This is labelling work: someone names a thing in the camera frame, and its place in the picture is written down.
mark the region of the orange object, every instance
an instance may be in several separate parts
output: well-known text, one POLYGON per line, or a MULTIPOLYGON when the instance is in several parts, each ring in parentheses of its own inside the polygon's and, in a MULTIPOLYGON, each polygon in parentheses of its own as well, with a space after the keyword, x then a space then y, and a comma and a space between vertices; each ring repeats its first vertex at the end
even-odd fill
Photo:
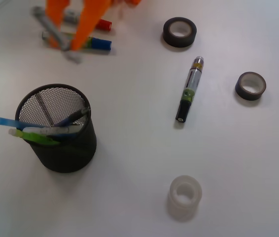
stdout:
MULTIPOLYGON (((138 4, 140 0, 128 0, 132 4, 138 4)), ((80 15, 75 38, 71 42, 72 50, 79 50, 88 39, 100 18, 111 6, 112 0, 84 0, 84 9, 80 15)), ((70 0, 46 0, 46 15, 59 29, 64 17, 64 9, 70 4, 70 0)), ((50 38, 52 47, 57 47, 57 42, 50 38)))

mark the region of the clear tape roll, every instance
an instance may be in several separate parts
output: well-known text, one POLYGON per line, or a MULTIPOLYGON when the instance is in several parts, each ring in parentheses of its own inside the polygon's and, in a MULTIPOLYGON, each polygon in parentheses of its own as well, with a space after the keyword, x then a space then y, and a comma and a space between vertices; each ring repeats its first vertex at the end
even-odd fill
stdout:
POLYGON ((177 208, 192 211, 198 206, 201 198, 201 185, 188 175, 175 178, 170 185, 169 199, 177 208))

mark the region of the white surface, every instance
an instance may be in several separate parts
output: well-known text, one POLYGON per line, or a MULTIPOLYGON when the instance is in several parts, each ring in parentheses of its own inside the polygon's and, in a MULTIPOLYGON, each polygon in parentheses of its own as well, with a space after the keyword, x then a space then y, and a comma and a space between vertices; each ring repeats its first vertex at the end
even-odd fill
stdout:
POLYGON ((105 16, 114 31, 94 34, 113 41, 111 54, 85 54, 79 66, 42 45, 29 15, 37 2, 0 10, 0 117, 14 118, 33 89, 66 83, 90 101, 98 148, 88 167, 59 174, 0 126, 1 237, 279 236, 279 1, 115 8, 105 16), (176 16, 198 28, 185 51, 161 41, 176 16), (181 128, 174 118, 196 56, 205 67, 181 128), (260 102, 234 93, 247 71, 267 82, 260 102), (195 217, 180 223, 166 200, 183 174, 199 181, 203 197, 195 217))

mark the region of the blue marker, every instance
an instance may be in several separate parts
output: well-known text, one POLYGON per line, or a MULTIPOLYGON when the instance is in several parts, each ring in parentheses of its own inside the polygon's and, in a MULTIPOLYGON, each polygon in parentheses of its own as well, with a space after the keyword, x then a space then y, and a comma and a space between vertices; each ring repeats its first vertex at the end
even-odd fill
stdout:
POLYGON ((12 120, 12 119, 7 119, 7 118, 0 118, 0 125, 16 127, 20 130, 23 130, 25 127, 45 127, 45 126, 34 124, 34 123, 20 122, 17 120, 12 120))
POLYGON ((68 116, 66 119, 58 122, 57 124, 53 125, 53 127, 65 127, 69 126, 71 123, 75 122, 76 120, 80 119, 84 115, 90 112, 89 107, 85 107, 81 110, 78 110, 74 113, 72 113, 70 116, 68 116))

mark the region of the black mesh pen holder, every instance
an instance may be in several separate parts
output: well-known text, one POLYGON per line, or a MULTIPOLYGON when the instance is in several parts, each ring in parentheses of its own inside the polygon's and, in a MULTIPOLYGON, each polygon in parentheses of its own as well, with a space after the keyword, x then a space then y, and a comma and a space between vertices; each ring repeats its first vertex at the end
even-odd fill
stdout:
MULTIPOLYGON (((69 85, 50 84, 30 92, 18 106, 15 119, 53 126, 84 107, 90 107, 90 104, 79 90, 69 85)), ((91 111, 72 125, 83 127, 77 134, 67 137, 57 145, 26 141, 46 168, 70 173, 83 168, 94 156, 97 140, 91 111)))

